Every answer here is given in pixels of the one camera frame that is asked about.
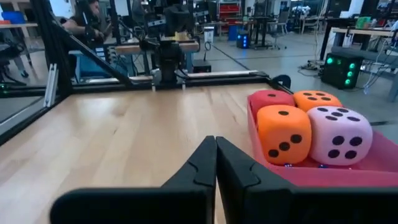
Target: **blue bin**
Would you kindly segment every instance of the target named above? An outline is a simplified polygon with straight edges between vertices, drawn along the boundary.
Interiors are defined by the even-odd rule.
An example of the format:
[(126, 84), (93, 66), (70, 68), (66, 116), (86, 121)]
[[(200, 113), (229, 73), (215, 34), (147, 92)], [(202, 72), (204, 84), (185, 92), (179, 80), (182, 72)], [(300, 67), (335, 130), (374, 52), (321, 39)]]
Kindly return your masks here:
[(1, 16), (2, 16), (3, 20), (8, 20), (11, 22), (11, 24), (25, 24), (26, 23), (24, 15), (20, 11), (2, 12)]
[(228, 40), (235, 41), (236, 36), (238, 36), (238, 27), (237, 26), (229, 26)]

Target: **chair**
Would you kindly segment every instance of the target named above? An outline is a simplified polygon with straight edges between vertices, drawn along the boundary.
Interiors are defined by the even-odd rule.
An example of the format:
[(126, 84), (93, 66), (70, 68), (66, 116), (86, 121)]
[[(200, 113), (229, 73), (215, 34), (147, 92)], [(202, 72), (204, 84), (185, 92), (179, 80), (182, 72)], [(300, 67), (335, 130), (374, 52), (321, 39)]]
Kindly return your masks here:
[[(272, 38), (274, 38), (275, 42), (272, 44), (273, 48), (277, 48), (278, 50), (280, 50), (280, 47), (277, 43), (277, 39), (278, 37), (282, 37), (285, 34), (287, 34), (287, 28), (286, 28), (286, 24), (287, 24), (287, 19), (289, 18), (289, 12), (281, 12), (279, 14), (279, 18), (277, 22), (270, 22), (268, 23), (268, 25), (271, 27), (271, 29), (269, 29), (268, 34), (271, 35)], [(281, 28), (282, 33), (280, 33), (278, 31), (278, 27)]]

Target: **concrete floor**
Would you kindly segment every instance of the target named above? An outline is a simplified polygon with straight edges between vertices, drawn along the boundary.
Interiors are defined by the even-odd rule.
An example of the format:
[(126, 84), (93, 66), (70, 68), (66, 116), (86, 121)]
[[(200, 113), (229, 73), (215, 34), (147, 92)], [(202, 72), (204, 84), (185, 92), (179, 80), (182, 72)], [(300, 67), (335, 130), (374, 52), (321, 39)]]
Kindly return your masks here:
[[(359, 91), (343, 91), (326, 85), (319, 78), (302, 75), (298, 72), (298, 66), (306, 64), (307, 60), (315, 58), (314, 35), (289, 34), (278, 39), (281, 50), (251, 50), (238, 49), (235, 42), (227, 42), (226, 37), (219, 39), (215, 37), (214, 46), (206, 56), (207, 61), (211, 63), (214, 72), (261, 70), (268, 73), (271, 77), (286, 74), (292, 79), (292, 91), (299, 90), (322, 90), (337, 96), (342, 103), (352, 110), (363, 114), (371, 122), (373, 121), (391, 121), (388, 125), (376, 126), (378, 131), (382, 132), (387, 138), (398, 143), (398, 103), (387, 102), (387, 93), (391, 81), (379, 78), (370, 88), (368, 94)], [(323, 37), (318, 38), (319, 53)], [(204, 55), (204, 49), (196, 53), (194, 58), (201, 59)], [(37, 52), (31, 55), (34, 63), (35, 75), (25, 79), (30, 85), (44, 85), (47, 80), (47, 66), (45, 66), (44, 52)], [(142, 66), (137, 63), (138, 70), (143, 71)], [(307, 75), (315, 75), (315, 72), (302, 71)], [(363, 86), (368, 80), (368, 75), (361, 75), (357, 86)]]

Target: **lab workstation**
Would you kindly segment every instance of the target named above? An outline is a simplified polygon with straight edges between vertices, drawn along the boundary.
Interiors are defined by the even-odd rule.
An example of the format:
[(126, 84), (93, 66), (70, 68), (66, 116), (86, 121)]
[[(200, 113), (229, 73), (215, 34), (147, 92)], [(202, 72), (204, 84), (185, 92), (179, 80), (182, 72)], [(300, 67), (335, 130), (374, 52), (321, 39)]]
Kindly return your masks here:
[(1, 223), (397, 223), (395, 0), (0, 1)]

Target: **black dot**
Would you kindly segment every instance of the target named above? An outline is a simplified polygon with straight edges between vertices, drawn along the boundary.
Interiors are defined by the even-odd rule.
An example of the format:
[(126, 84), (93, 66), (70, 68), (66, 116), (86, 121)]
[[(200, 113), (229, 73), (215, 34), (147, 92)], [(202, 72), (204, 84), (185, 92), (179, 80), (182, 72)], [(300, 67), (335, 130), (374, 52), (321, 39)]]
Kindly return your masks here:
[(322, 111), (322, 112), (328, 112), (329, 110), (326, 108), (318, 108), (318, 111)]
[(337, 110), (342, 112), (342, 113), (348, 113), (348, 110), (344, 109), (344, 108), (338, 108)]
[(351, 151), (346, 152), (345, 157), (347, 159), (354, 159), (356, 157), (356, 151), (351, 150)]
[(349, 119), (350, 121), (360, 121), (360, 119), (354, 117), (347, 117), (347, 119)]
[(343, 114), (339, 113), (339, 112), (333, 112), (331, 115), (333, 115), (333, 116), (343, 116)]
[(336, 136), (336, 137), (333, 138), (332, 143), (335, 146), (339, 146), (339, 145), (344, 143), (344, 137), (343, 136)]
[(301, 135), (299, 135), (299, 134), (294, 134), (294, 135), (292, 135), (292, 137), (290, 137), (290, 141), (292, 142), (292, 143), (300, 143), (301, 141), (303, 140), (303, 137), (301, 137)]
[(283, 116), (286, 116), (286, 115), (288, 115), (289, 114), (289, 112), (287, 112), (287, 111), (280, 111), (280, 112), (278, 112), (280, 115), (283, 115)]
[(332, 117), (332, 116), (326, 116), (325, 118), (326, 118), (326, 119), (329, 119), (329, 120), (331, 120), (331, 121), (337, 121), (337, 118)]
[(353, 137), (350, 141), (349, 144), (352, 146), (358, 146), (362, 143), (362, 138), (361, 137)]
[(279, 156), (279, 152), (276, 149), (271, 149), (270, 151), (268, 151), (268, 156), (269, 157), (273, 157), (276, 158)]
[(338, 155), (340, 155), (340, 151), (337, 149), (332, 149), (331, 151), (329, 151), (328, 156), (332, 159), (338, 157)]
[(288, 151), (290, 149), (290, 144), (287, 142), (282, 142), (279, 144), (279, 149), (282, 151)]

